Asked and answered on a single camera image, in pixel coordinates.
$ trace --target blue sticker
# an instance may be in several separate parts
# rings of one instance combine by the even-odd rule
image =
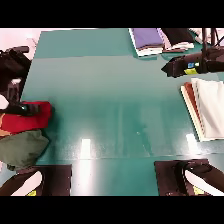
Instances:
[[[188,63],[188,68],[194,68],[194,63]]]

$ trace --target olive green cloth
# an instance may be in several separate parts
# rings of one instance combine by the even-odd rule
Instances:
[[[7,136],[0,140],[0,161],[10,170],[25,169],[35,164],[48,142],[40,130]]]

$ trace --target purple cloth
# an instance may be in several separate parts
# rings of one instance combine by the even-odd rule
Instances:
[[[156,28],[132,28],[136,48],[163,46],[163,40]]]

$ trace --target yellow label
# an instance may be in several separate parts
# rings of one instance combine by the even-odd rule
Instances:
[[[184,72],[187,75],[195,75],[195,74],[198,74],[195,68],[186,69],[186,70],[184,70]]]
[[[199,194],[204,194],[205,193],[203,190],[201,190],[201,189],[199,189],[199,188],[197,188],[195,186],[193,186],[193,188],[194,188],[195,195],[199,195]]]
[[[27,196],[36,196],[37,192],[36,191],[31,191]]]

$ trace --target teal tabletop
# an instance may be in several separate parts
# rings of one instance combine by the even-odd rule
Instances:
[[[138,58],[127,28],[43,32],[22,96],[54,107],[37,164],[72,164],[71,195],[158,195],[159,160],[208,158],[224,170],[224,141],[199,142],[181,95],[192,76],[161,71],[176,55]]]

